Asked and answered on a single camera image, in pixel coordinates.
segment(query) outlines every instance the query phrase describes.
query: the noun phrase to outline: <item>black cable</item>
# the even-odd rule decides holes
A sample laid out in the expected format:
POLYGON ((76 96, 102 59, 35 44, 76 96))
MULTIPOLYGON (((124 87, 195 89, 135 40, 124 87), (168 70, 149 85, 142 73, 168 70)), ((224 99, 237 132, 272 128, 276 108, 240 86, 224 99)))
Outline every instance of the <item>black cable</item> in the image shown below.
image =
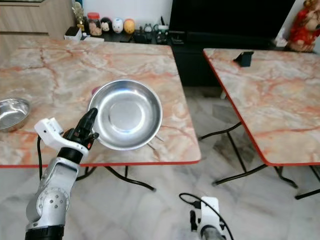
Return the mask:
POLYGON ((231 233, 231 230, 230 230, 228 224, 226 223, 226 221, 223 219, 223 217, 222 217, 212 206, 209 205, 209 203, 207 203, 206 201, 202 200, 200 197, 198 197, 198 196, 196 196, 196 195, 193 195, 193 194, 191 194, 191 193, 183 192, 183 193, 180 193, 180 194, 179 194, 179 198, 180 198, 182 201, 184 201, 184 202, 187 203, 187 204, 193 205, 193 206, 194 206, 194 204, 197 204, 196 201, 194 201, 194 202, 187 201, 187 200, 185 200, 185 199, 182 198, 182 196, 184 196, 184 195, 191 196, 191 197, 193 197, 193 198, 201 201, 202 203, 204 203, 205 205, 207 205, 212 211, 214 211, 214 213, 217 214, 218 217, 220 218, 220 220, 224 223, 224 225, 225 225, 225 227, 226 227, 226 229, 227 229, 227 231, 228 231, 228 233, 229 233, 229 235, 230 235, 231 240, 234 240, 234 237, 233 237, 233 235, 232 235, 232 233, 231 233))
POLYGON ((39 178, 40 178, 40 181, 41 181, 41 177, 42 177, 42 158, 41 158, 40 141, 41 141, 41 137, 38 135, 38 140, 36 141, 36 148, 37 148, 37 150, 38 150, 38 158, 39 158, 39 178))
POLYGON ((118 172, 116 172, 112 167, 110 166, 105 166, 105 168, 111 172, 113 175, 115 175, 117 178, 127 182, 127 183, 131 183, 131 184, 137 184, 137 185, 140 185, 140 186, 143 186, 147 189, 150 189, 151 191, 155 192, 157 189, 155 189, 153 186, 150 186, 149 184, 146 184, 142 181, 136 181, 136 180, 132 180, 130 178, 127 178, 125 176, 122 176, 121 174, 119 174, 118 172))

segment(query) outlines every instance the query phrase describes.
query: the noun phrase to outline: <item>black table leg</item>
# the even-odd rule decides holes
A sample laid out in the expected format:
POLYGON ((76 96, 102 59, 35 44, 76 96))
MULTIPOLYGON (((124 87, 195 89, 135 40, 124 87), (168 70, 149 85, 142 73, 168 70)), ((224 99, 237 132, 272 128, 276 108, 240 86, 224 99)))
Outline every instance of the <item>black table leg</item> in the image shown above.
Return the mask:
POLYGON ((236 129, 237 127, 239 127, 242 123, 241 122, 238 122, 236 125, 228 128, 228 129, 225 129, 225 130, 222 130, 222 131, 215 131, 215 132, 212 132, 212 133, 209 133, 209 134, 206 134, 204 136, 201 136, 198 138, 198 140, 202 140, 202 139, 206 139, 208 137, 211 137, 211 136, 214 136, 214 135, 219 135, 219 134, 225 134, 225 133, 228 133, 234 129, 236 129))
POLYGON ((130 178, 127 178, 128 176, 128 166, 125 166, 125 174, 124 176, 122 176, 121 174, 119 174, 118 172, 116 172, 112 167, 110 166, 105 166, 105 168, 111 172, 113 175, 115 175, 117 178, 123 180, 123 181, 126 181, 128 183, 131 183, 131 184, 137 184, 137 185, 140 185, 140 186, 143 186, 147 189, 150 189, 151 191, 155 192, 156 189, 153 187, 153 186, 150 186, 144 182, 141 182, 141 181, 136 181, 136 180, 132 180, 130 178))
POLYGON ((217 186, 217 185, 219 185, 219 184, 223 184, 223 183, 226 183, 226 182, 231 181, 231 180, 243 178, 243 177, 249 176, 249 175, 251 175, 251 174, 254 174, 254 173, 256 173, 256 172, 258 172, 258 171, 260 171, 260 170, 262 170, 262 169, 264 169, 264 168, 266 168, 266 167, 268 167, 268 166, 265 165, 265 164, 263 164, 263 165, 258 166, 258 167, 256 167, 256 168, 250 170, 250 171, 246 171, 246 172, 244 172, 244 173, 241 173, 241 174, 238 174, 238 175, 235 175, 235 176, 230 176, 230 177, 221 179, 221 180, 219 180, 219 181, 214 181, 214 182, 212 183, 212 185, 213 185, 213 186, 217 186))
MULTIPOLYGON (((213 186, 216 186, 216 185, 219 185, 219 184, 223 184, 223 183, 226 183, 226 182, 231 181, 231 180, 235 180, 235 179, 239 179, 239 178, 243 178, 243 177, 249 176, 251 174, 254 174, 254 173, 256 173, 256 172, 268 167, 266 164, 263 164, 263 165, 260 165, 260 166, 254 168, 254 169, 252 169, 250 171, 247 171, 245 163, 242 160, 241 155, 240 155, 240 153, 239 153, 239 151, 237 149, 237 146, 236 146, 236 144, 235 144, 235 142, 234 142, 234 140, 233 140, 233 138, 231 137, 231 134, 230 134, 230 131, 236 129, 240 125, 241 125, 241 122, 238 122, 236 125, 228 128, 228 129, 212 132, 212 133, 206 134, 206 135, 201 136, 201 137, 198 138, 199 141, 200 141, 202 139, 206 139, 206 138, 214 136, 214 135, 227 134, 227 136, 228 136, 228 138, 229 138, 229 140, 231 142, 232 148, 233 148, 233 150, 234 150, 234 152, 236 154, 236 157, 238 158, 238 160, 239 160, 239 162, 241 164, 241 168, 243 170, 243 173, 241 173, 241 174, 230 176, 230 177, 218 180, 218 181, 214 181, 212 183, 213 186)), ((298 188, 297 184, 294 181, 292 181, 292 180, 290 180, 290 179, 288 179, 288 178, 286 178, 286 177, 284 177, 282 175, 283 166, 280 166, 280 167, 276 167, 275 166, 274 169, 275 169, 276 173, 278 174, 278 176, 280 177, 280 179, 282 179, 282 180, 286 181, 287 183, 291 184, 294 188, 298 188)))
POLYGON ((312 196, 312 195, 315 195, 315 194, 320 194, 320 188, 317 189, 317 190, 314 190, 314 191, 310 191, 310 192, 304 193, 304 194, 296 195, 294 198, 299 200, 299 199, 303 199, 303 198, 306 198, 306 197, 309 197, 309 196, 312 196))
POLYGON ((78 176, 77 178, 76 178, 76 181, 80 181, 80 180, 82 180, 82 179, 85 179, 85 178, 87 178, 87 177, 89 177, 95 170, 96 170, 96 166, 95 167, 93 167, 93 168, 91 168, 90 170, 89 170, 89 167, 88 166, 86 166, 85 167, 85 170, 84 170, 84 174, 82 175, 82 176, 78 176))
POLYGON ((282 171, 283 171, 283 169, 284 169, 283 166, 275 166, 274 169, 275 169, 276 173, 278 174, 278 176, 279 176, 279 178, 280 178, 281 180, 286 181, 287 183, 289 183, 289 184, 290 184, 292 187, 294 187, 295 189, 298 188, 298 185, 297 185, 294 181, 292 181, 292 180, 289 179, 289 178, 286 178, 286 177, 282 176, 282 171))
MULTIPOLYGON (((315 170, 315 168, 313 166, 309 166, 309 167, 311 168, 311 170, 312 170, 313 174, 315 175, 315 177, 320 182, 320 176, 317 173, 317 171, 315 170)), ((319 193, 320 193, 320 188, 317 189, 317 190, 314 190, 314 191, 310 191, 310 192, 304 193, 304 194, 296 195, 294 198, 299 200, 299 199, 303 199, 303 198, 306 198, 306 197, 309 197, 309 196, 312 196, 312 195, 315 195, 315 194, 319 194, 319 193)))

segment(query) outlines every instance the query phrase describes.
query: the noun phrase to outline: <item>glass jar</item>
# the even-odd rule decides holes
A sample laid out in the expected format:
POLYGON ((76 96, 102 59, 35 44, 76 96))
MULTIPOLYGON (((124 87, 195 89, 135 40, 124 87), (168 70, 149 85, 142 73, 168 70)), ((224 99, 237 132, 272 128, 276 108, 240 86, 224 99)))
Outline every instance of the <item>glass jar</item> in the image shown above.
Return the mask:
POLYGON ((88 13, 89 30, 92 36, 100 36, 102 34, 100 16, 97 12, 88 13))

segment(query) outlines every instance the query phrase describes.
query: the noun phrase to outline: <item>metal plate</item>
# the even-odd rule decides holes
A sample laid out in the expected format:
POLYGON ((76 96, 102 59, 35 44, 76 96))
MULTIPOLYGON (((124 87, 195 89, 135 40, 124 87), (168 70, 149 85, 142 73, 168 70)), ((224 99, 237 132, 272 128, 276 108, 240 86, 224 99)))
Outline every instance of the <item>metal plate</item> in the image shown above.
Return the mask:
POLYGON ((110 82, 95 92, 88 109, 97 108, 92 131, 114 150, 132 150, 147 144, 159 131, 162 107, 158 96, 133 80, 110 82))
POLYGON ((21 128, 27 120, 30 104, 22 98, 0 100, 0 131, 11 132, 21 128))

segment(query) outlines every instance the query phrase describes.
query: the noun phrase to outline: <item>stainless steel bowl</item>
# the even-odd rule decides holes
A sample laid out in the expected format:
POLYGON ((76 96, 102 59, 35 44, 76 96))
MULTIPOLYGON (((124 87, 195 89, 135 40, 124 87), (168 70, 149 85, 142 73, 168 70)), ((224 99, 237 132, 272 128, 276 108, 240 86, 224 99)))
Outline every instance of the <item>stainless steel bowl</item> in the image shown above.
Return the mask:
POLYGON ((0 100, 0 131, 11 132, 23 127, 30 112, 30 104, 22 98, 0 100))
POLYGON ((133 80, 117 80, 100 87, 88 109, 97 108, 92 131, 114 150, 133 150, 147 144, 159 131, 162 107, 158 96, 133 80))

